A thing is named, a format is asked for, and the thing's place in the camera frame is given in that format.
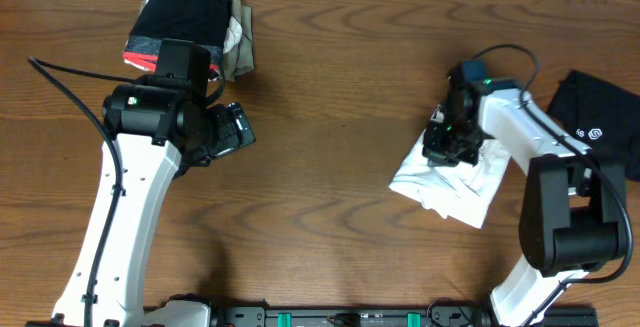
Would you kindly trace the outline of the white t-shirt pixel print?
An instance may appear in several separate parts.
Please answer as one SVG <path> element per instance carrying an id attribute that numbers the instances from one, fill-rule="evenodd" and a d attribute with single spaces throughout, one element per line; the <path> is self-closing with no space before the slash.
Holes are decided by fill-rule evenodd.
<path id="1" fill-rule="evenodd" d="M 496 140 L 486 140 L 477 164 L 455 167 L 429 166 L 422 149 L 423 139 L 419 138 L 389 188 L 444 219 L 453 217 L 480 229 L 511 158 L 507 149 Z"/>

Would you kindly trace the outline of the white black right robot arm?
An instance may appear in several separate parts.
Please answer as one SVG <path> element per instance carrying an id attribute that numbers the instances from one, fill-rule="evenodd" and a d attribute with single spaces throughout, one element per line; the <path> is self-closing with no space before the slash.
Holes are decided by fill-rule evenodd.
<path id="1" fill-rule="evenodd" d="M 620 277 L 633 253 L 622 165 L 565 134 L 510 79 L 452 81 L 426 133 L 436 165 L 475 163 L 486 140 L 501 143 L 526 175 L 519 222 L 522 255 L 493 289 L 484 326 L 545 321 L 576 284 Z"/>

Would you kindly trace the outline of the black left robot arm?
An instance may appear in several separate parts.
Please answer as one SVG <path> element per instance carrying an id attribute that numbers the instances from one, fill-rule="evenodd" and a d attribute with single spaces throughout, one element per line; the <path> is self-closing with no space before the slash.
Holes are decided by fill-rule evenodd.
<path id="1" fill-rule="evenodd" d="M 50 326 L 219 326 L 194 294 L 146 311 L 144 285 L 171 182 L 254 142 L 242 106 L 199 90 L 123 84 L 104 101 L 101 179 L 81 251 Z"/>

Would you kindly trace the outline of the olive grey folded garment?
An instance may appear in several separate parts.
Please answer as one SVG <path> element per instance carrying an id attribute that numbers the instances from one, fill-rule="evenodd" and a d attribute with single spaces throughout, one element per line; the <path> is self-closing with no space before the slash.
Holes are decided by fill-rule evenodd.
<path id="1" fill-rule="evenodd" d="M 229 25 L 223 48 L 223 70 L 227 81 L 254 70 L 252 8 L 240 0 L 228 0 Z"/>

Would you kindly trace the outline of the black folded garment pink trim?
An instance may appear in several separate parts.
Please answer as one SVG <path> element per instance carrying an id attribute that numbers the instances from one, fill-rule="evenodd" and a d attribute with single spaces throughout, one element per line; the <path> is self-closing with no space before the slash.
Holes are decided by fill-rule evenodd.
<path id="1" fill-rule="evenodd" d="M 153 72 L 165 39 L 193 42 L 210 52 L 210 76 L 219 75 L 230 22 L 227 0 L 146 0 L 127 39 L 123 59 Z"/>

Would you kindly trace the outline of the black t-shirt white logo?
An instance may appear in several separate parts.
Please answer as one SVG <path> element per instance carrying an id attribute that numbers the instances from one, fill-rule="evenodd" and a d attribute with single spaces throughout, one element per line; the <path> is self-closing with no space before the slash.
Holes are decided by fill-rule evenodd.
<path id="1" fill-rule="evenodd" d="M 547 113 L 574 138 L 616 155 L 626 178 L 639 180 L 639 96 L 573 70 L 559 83 Z"/>

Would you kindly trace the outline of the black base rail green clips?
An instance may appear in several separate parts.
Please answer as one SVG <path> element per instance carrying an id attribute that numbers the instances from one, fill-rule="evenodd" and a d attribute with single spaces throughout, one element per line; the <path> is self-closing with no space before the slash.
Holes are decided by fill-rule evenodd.
<path id="1" fill-rule="evenodd" d="M 277 308 L 220 306 L 194 294 L 174 295 L 160 308 L 147 309 L 144 326 L 205 327 L 491 327 L 498 324 L 487 303 L 439 298 L 415 308 Z"/>

